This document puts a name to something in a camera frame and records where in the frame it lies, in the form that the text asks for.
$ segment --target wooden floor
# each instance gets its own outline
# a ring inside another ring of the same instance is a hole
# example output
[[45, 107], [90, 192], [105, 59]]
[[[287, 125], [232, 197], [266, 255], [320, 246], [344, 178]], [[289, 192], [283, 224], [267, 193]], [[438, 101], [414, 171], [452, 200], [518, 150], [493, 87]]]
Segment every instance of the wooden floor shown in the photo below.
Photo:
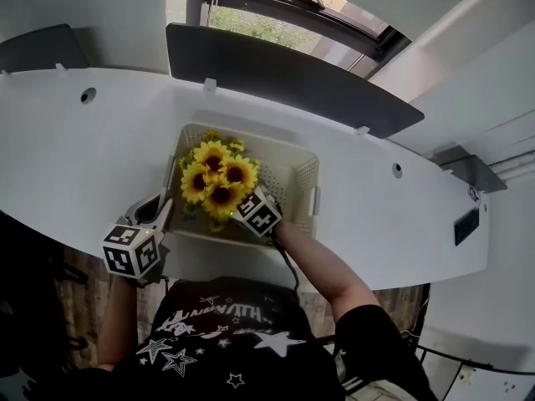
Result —
[[[75, 338], [83, 337], [88, 347], [83, 351], [71, 351], [71, 360], [79, 368], [96, 365], [96, 343], [102, 325], [104, 309], [110, 289], [110, 276], [104, 263], [83, 252], [65, 247], [65, 262], [89, 276], [85, 286], [71, 281], [57, 282], [58, 295], [64, 305], [67, 330]], [[381, 306], [389, 313], [400, 331], [411, 331], [420, 312], [423, 286], [376, 291]], [[138, 335], [144, 340], [150, 334], [152, 320], [166, 294], [165, 283], [151, 284], [138, 290]], [[316, 293], [301, 296], [301, 306], [310, 321], [316, 337], [334, 334], [333, 315], [329, 304]]]

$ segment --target white pipe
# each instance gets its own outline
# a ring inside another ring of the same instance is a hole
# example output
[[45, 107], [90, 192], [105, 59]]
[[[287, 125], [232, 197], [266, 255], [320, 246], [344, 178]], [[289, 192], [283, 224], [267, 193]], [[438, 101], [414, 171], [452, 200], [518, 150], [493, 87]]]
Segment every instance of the white pipe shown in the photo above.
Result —
[[490, 168], [494, 171], [494, 173], [500, 175], [506, 170], [510, 170], [512, 168], [516, 168], [517, 166], [525, 165], [533, 161], [535, 161], [535, 151], [530, 151], [525, 155], [520, 155], [508, 160], [504, 160], [503, 162], [500, 162], [498, 164], [490, 165]]
[[535, 171], [535, 160], [525, 165], [516, 166], [515, 168], [512, 168], [510, 170], [504, 170], [503, 172], [499, 172], [497, 175], [502, 180], [509, 180], [511, 178], [515, 178], [516, 176], [526, 174], [527, 172], [534, 172], [534, 171]]
[[533, 179], [535, 179], [535, 172], [526, 172], [525, 174], [512, 177], [509, 180], [505, 180], [505, 184], [507, 184], [507, 187], [511, 187], [512, 185], [517, 185]]

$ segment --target black t-shirt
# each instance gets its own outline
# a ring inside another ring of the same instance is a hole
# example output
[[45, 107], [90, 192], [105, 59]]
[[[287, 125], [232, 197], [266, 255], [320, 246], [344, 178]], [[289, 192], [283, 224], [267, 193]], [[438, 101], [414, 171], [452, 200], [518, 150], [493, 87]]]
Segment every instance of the black t-shirt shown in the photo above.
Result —
[[420, 363], [380, 307], [346, 313], [334, 353], [338, 361], [316, 342], [286, 288], [227, 277], [177, 282], [147, 340], [113, 372], [82, 370], [66, 388], [76, 399], [342, 401], [342, 383], [387, 380], [417, 399], [434, 399]]

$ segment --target forearm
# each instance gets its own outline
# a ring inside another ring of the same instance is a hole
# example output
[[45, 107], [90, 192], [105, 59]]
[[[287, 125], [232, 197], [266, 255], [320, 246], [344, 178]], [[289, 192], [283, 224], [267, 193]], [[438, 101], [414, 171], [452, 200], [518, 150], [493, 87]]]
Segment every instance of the forearm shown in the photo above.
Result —
[[99, 364], [115, 366], [137, 347], [137, 292], [114, 277], [97, 345]]
[[288, 223], [280, 223], [275, 230], [284, 249], [333, 305], [335, 320], [354, 307], [379, 304], [362, 279], [326, 246]]

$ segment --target artificial sunflower bouquet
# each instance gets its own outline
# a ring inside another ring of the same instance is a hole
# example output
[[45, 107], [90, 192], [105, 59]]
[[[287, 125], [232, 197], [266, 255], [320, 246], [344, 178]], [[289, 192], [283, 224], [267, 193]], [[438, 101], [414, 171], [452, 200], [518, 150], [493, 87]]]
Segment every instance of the artificial sunflower bouquet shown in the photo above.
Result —
[[199, 211], [205, 211], [212, 232], [225, 228], [237, 206], [258, 184], [260, 162], [242, 156], [243, 140], [224, 142], [217, 131], [208, 130], [199, 147], [178, 161], [185, 218], [195, 219]]

